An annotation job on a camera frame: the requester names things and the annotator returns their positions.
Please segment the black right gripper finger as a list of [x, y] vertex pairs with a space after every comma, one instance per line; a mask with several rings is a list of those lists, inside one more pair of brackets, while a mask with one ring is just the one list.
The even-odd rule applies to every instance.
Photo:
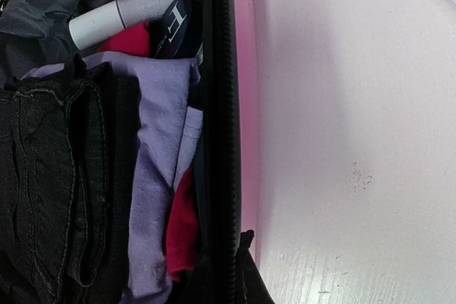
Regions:
[[249, 250], [253, 239], [254, 230], [241, 233], [236, 254], [234, 302], [236, 304], [274, 304]]

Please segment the lilac purple shirt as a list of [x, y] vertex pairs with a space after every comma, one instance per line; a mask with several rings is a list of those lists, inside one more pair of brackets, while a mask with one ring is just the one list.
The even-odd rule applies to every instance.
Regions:
[[[202, 128], [202, 112], [189, 105], [191, 88], [200, 78], [197, 64], [192, 59], [154, 60], [116, 52], [81, 59], [88, 66], [109, 62], [116, 74], [138, 80], [139, 127], [128, 220], [128, 278], [118, 303], [138, 299], [164, 303], [172, 281], [166, 270], [163, 236], [178, 185], [178, 162], [192, 162]], [[46, 65], [26, 78], [41, 77], [66, 64]]]

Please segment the pink hard-shell kids suitcase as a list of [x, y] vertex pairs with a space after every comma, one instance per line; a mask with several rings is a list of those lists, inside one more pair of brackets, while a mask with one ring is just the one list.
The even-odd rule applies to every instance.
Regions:
[[[69, 21], [115, 0], [1, 0], [1, 89], [46, 65], [66, 64], [100, 52], [109, 39], [79, 50]], [[199, 257], [172, 287], [164, 303], [235, 303], [236, 254], [240, 244], [241, 153], [234, 0], [202, 2], [202, 47], [192, 59], [199, 81], [189, 105], [202, 112], [191, 167], [199, 219]]]

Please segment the black denim jeans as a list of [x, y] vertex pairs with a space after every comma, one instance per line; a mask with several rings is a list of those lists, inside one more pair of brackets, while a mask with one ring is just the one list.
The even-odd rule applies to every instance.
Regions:
[[1, 301], [118, 303], [139, 85], [81, 58], [1, 89]]

